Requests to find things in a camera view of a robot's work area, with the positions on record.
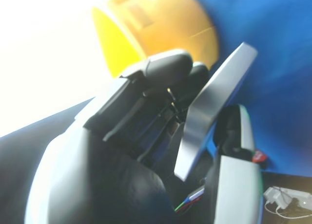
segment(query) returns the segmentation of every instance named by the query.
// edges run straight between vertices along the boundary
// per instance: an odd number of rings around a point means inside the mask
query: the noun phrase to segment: yellow bucket
[[[195,0],[109,0],[93,8],[93,19],[113,77],[170,49],[184,49],[208,68],[218,59],[215,28]]]

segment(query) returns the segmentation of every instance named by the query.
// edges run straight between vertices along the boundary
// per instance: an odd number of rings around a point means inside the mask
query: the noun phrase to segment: red wire
[[[193,201],[188,202],[187,204],[185,204],[184,206],[182,206],[181,208],[179,208],[176,213],[180,212],[181,210],[183,210],[184,208],[186,208],[187,206],[190,206],[191,204],[194,204],[195,202],[199,201],[201,197],[196,198]]]

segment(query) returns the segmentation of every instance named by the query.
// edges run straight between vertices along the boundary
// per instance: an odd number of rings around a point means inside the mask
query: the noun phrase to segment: blue cloth
[[[259,54],[234,103],[246,106],[267,171],[312,176],[312,0],[198,0],[220,62],[243,41]]]

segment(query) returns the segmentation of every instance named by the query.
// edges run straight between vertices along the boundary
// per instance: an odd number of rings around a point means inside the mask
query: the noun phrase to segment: bright white light
[[[92,98],[112,80],[98,0],[0,0],[0,137]]]

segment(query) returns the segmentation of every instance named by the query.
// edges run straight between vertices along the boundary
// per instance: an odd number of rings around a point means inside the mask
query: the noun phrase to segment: green wire
[[[183,205],[184,205],[184,201],[183,201],[181,204],[179,204],[178,207],[175,208],[175,212],[176,212],[179,208],[181,208]]]

